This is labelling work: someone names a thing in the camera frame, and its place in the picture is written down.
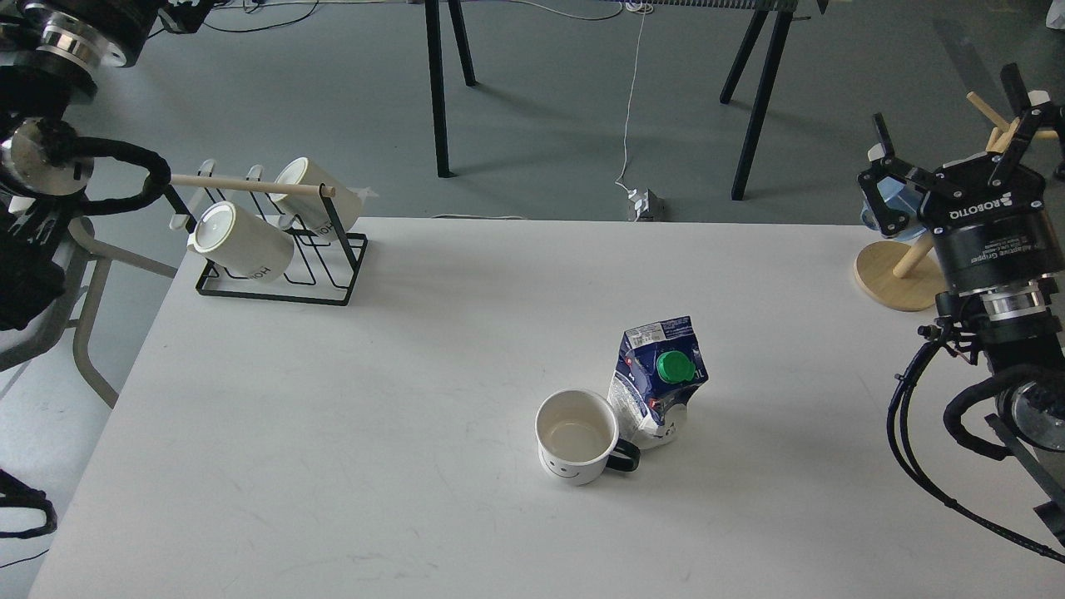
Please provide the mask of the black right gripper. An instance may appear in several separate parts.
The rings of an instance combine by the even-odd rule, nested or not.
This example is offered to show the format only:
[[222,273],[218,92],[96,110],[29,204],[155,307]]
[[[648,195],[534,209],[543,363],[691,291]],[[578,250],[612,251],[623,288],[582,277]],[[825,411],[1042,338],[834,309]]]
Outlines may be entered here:
[[1033,100],[1016,63],[1001,68],[1000,80],[1016,122],[1003,136],[1004,149],[931,173],[898,159],[889,128],[875,113],[878,143],[867,153],[869,167],[857,175],[864,224],[889,240],[932,234],[946,289],[958,297],[1027,287],[1063,272],[1063,250],[1043,209],[1046,179],[1020,163],[1036,133],[1048,128],[1064,152],[1064,107]]

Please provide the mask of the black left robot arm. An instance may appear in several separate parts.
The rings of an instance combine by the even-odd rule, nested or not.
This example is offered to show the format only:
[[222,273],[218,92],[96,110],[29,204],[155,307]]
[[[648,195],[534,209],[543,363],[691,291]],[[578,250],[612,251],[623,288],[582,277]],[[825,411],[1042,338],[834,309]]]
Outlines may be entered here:
[[2,368],[29,363],[75,330],[75,365],[113,406],[116,390],[87,355],[114,261],[173,277],[175,270],[99,242],[91,218],[165,198],[181,227],[195,224],[171,168],[129,141],[84,136],[69,106],[97,94],[102,66],[136,65],[155,26],[201,29],[213,1],[7,1],[2,5]]

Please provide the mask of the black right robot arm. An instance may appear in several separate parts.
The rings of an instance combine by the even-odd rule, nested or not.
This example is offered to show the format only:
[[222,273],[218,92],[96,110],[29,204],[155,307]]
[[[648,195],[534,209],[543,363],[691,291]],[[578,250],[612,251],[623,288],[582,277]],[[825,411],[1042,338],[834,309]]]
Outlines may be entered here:
[[1051,311],[1063,272],[1063,249],[1047,215],[1046,179],[1023,165],[1039,133],[1063,133],[1063,106],[1028,90],[1014,63],[1000,79],[1016,125],[997,146],[934,171],[895,155],[882,114],[869,167],[857,175],[864,212],[887,239],[920,224],[943,266],[937,318],[918,333],[924,344],[898,376],[886,430],[895,462],[945,507],[1042,557],[1063,555],[1000,527],[945,493],[924,472],[910,443],[910,399],[940,351],[976,365],[988,361],[988,379],[958,391],[944,407],[944,428],[967,450],[992,460],[1014,458],[1048,497],[1036,515],[1063,538],[1063,486],[1034,450],[1063,451],[1063,346]]

